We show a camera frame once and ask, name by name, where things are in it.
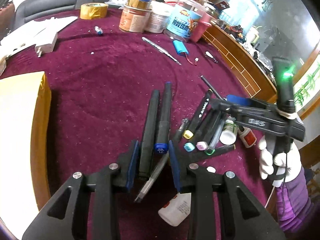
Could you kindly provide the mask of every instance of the orange can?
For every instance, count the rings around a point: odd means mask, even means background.
[[[152,9],[143,10],[124,5],[119,29],[124,32],[142,33],[146,27]]]

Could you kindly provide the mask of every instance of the charger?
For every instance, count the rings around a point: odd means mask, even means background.
[[[52,52],[56,44],[57,38],[58,33],[51,28],[46,28],[43,31],[41,31],[36,36],[37,42],[35,46],[35,51],[38,57],[41,57],[41,55],[44,53]]]

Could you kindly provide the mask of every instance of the blue label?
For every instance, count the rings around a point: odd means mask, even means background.
[[[200,18],[201,16],[195,12],[176,4],[168,19],[167,30],[183,38],[189,38]]]

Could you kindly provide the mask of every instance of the black leather chair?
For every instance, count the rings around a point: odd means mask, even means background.
[[[25,0],[15,13],[12,31],[25,23],[47,15],[80,9],[84,3],[107,2],[109,0]]]

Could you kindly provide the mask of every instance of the yellow tape roll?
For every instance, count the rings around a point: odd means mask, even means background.
[[[107,11],[108,5],[105,3],[85,3],[81,5],[80,18],[84,20],[104,18]]]

